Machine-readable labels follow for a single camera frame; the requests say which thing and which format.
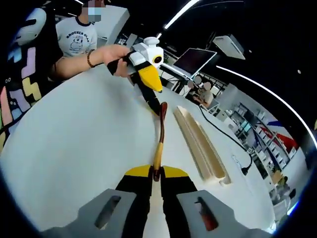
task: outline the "white t-shirt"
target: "white t-shirt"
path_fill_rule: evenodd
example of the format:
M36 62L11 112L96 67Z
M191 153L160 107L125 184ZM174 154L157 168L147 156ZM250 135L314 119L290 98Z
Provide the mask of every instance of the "white t-shirt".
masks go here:
M77 56L97 48L97 32L91 23L83 24L77 17L65 18L56 24L58 44L64 56Z
M208 91L201 93L199 98L200 98L200 100L202 100L210 105L210 103L213 100L213 95L212 95L212 92L210 90L208 90Z

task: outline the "ceiling light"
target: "ceiling light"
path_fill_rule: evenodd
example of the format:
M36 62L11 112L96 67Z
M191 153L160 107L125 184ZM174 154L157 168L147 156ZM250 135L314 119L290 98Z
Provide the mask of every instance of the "ceiling light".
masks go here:
M243 76L243 75L241 75L241 74L239 74L239 73L236 73L236 72L234 72L234 71L231 71L231 70L229 70L229 69L227 69L227 68L223 68L223 67L218 66L218 65L216 65L216 67L217 67L217 68L220 68L220 69L222 69L222 70L228 71L228 72L230 72L230 73L233 73L233 74L235 74L235 75L238 75L238 76L240 76L240 77L242 77L242 78L244 78L244 79L246 79L246 80L248 80L248 81L250 81L250 82L256 84L257 86L263 88L265 91L269 92L269 93L272 94L274 97L276 97L278 100L280 100L280 101L281 101L285 106L287 106L288 109L291 110L291 111L295 114L295 116L297 116L297 118L302 122L302 124L304 125L304 127L305 127L306 130L308 131L309 135L311 136L311 138L312 138L312 140L313 140L313 142L314 142L314 144L315 144L315 147L316 147L316 149L317 149L317 141L316 141L316 139L315 139L315 137L314 137L312 131L310 130L310 128L308 127L308 125L306 124L306 122L304 121L304 119L302 119L301 116L295 111L295 109L293 109L286 101L284 101L281 97L279 97L277 94L273 93L273 92L272 92L271 90L269 90L268 88L265 88L263 85L257 83L256 81L253 81L252 79L249 79L249 78L246 77L246 76Z
M78 2L78 3L80 3L80 4L82 4L82 5L84 5L80 0L75 0L76 2Z
M170 27L181 15L200 0L190 0L170 21L164 26L164 29Z

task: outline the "desk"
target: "desk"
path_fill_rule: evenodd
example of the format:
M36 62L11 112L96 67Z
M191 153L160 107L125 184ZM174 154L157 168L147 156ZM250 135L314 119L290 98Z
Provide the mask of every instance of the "desk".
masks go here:
M249 228L268 228L274 211L264 181L248 154L210 125L200 109L170 90L157 93L168 102L162 164L186 171L198 190L206 189L235 211ZM173 115L186 108L204 128L226 167L232 184L204 184ZM236 138L221 121L208 119ZM66 81L40 100L8 138L0 159L17 204L39 230L65 226L80 207L124 173L151 164L159 140L159 120L143 99L136 99L127 79L111 76L104 65ZM153 194L159 193L159 183ZM151 198L144 237L169 237L160 197Z

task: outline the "graphic print t-shirt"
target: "graphic print t-shirt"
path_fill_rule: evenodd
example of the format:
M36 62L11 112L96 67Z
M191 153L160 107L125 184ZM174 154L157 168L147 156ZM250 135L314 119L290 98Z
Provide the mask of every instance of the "graphic print t-shirt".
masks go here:
M10 50L0 87L0 152L19 120L58 84L48 73L63 53L57 42L53 11L44 9L46 22L30 43Z
M56 24L58 44L64 56L88 53L97 48L97 32L91 23L83 24L77 17L63 19Z

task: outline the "black ceiling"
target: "black ceiling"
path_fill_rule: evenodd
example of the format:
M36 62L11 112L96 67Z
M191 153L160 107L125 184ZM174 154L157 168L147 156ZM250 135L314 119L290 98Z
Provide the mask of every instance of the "black ceiling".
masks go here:
M269 88L288 102L313 128L317 119L315 61L313 60L313 8L307 1L275 0L201 0L181 16L167 31L163 26L189 0L112 0L125 7L130 18L123 32L140 37L156 36L173 46L181 55L189 47L205 48L212 32L233 34L245 49L246 60L221 57L218 65L241 73ZM79 14L81 4L75 0L52 1L56 14ZM233 84L241 79L214 70L222 81ZM290 116L282 104L268 103L271 97L263 90L250 87L242 80L239 89L252 95L283 124L292 124L291 134L302 141L305 129L294 129L300 122Z

